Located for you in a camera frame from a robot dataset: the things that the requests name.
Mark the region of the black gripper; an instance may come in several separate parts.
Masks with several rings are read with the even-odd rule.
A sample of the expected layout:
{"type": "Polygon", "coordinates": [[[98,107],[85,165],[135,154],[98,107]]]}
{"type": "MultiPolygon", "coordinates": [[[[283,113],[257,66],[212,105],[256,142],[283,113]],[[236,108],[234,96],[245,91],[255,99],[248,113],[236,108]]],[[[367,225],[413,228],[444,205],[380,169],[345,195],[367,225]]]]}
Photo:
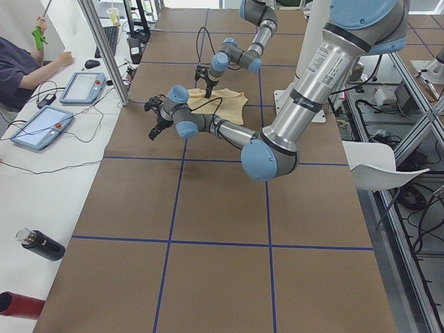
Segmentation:
{"type": "Polygon", "coordinates": [[[163,131],[163,129],[172,126],[172,120],[165,119],[162,115],[157,116],[157,125],[151,129],[148,134],[150,140],[155,140],[155,138],[163,131]]]}
{"type": "Polygon", "coordinates": [[[218,84],[218,81],[212,80],[211,78],[206,78],[205,82],[206,82],[205,98],[209,99],[212,95],[212,90],[218,84]]]}

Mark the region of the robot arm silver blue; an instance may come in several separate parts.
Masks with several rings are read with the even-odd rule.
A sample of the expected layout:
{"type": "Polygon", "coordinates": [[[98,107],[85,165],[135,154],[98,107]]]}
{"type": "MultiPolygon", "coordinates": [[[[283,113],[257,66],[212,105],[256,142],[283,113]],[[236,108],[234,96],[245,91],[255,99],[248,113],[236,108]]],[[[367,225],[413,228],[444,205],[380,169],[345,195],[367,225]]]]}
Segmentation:
{"type": "Polygon", "coordinates": [[[242,1],[240,16],[257,27],[257,32],[247,48],[243,48],[236,39],[227,37],[213,55],[209,66],[196,69],[195,79],[205,81],[205,98],[212,95],[222,75],[230,65],[257,74],[262,65],[264,49],[278,29],[278,18],[274,9],[265,1],[242,1]]]}
{"type": "Polygon", "coordinates": [[[298,140],[357,58],[400,50],[407,41],[408,1],[331,1],[322,42],[296,81],[272,124],[259,132],[238,126],[217,114],[194,112],[189,93],[173,86],[166,96],[145,106],[156,113],[149,138],[174,127],[183,139],[211,133],[241,150],[248,176],[268,181],[291,173],[298,165],[298,140]]]}

